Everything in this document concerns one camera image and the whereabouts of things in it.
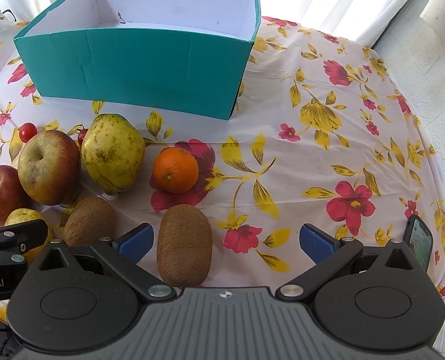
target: phone screen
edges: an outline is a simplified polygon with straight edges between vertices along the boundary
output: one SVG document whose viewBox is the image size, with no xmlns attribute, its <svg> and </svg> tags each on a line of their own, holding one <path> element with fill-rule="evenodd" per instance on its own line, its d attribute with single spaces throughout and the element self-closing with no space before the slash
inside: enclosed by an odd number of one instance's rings
<svg viewBox="0 0 445 360">
<path fill-rule="evenodd" d="M 414 221 L 413 231 L 409 239 L 409 247 L 413 251 L 414 256 L 416 256 L 416 260 L 424 269 L 427 269 L 431 257 L 432 238 L 426 234 L 418 220 Z"/>
</svg>

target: open shoe box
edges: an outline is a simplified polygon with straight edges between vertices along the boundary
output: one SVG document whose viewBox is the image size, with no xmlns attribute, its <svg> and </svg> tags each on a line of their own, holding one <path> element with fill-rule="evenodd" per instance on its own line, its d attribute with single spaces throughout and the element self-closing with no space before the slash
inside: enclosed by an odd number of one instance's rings
<svg viewBox="0 0 445 360">
<path fill-rule="evenodd" d="M 229 119 L 259 0 L 57 0 L 14 38 L 42 96 Z"/>
</svg>

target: crosshair logo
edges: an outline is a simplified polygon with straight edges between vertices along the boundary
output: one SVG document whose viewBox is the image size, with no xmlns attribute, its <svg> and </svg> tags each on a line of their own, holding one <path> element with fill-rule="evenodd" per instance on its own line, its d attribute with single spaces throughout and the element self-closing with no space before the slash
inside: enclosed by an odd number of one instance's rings
<svg viewBox="0 0 445 360">
<path fill-rule="evenodd" d="M 233 293 L 228 290 L 224 290 L 223 292 L 219 293 L 219 296 L 223 299 L 229 299 L 231 296 L 233 296 Z"/>
</svg>

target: blue gripper pad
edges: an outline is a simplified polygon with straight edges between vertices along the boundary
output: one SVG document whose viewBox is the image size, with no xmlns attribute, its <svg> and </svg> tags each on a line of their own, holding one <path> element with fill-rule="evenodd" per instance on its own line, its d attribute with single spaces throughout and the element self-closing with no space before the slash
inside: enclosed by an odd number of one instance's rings
<svg viewBox="0 0 445 360">
<path fill-rule="evenodd" d="M 149 223 L 141 223 L 138 227 L 114 241 L 116 251 L 137 264 L 154 244 L 154 229 Z"/>
<path fill-rule="evenodd" d="M 336 247 L 307 224 L 299 231 L 299 246 L 316 264 L 331 256 Z"/>
</svg>

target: smartphone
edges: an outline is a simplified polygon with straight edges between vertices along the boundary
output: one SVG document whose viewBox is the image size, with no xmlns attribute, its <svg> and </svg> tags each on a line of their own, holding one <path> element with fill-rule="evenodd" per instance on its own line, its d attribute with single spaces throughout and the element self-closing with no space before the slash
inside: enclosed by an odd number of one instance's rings
<svg viewBox="0 0 445 360">
<path fill-rule="evenodd" d="M 427 271 L 434 240 L 431 231 L 419 216 L 411 215 L 409 217 L 403 240 L 413 251 L 416 260 Z"/>
</svg>

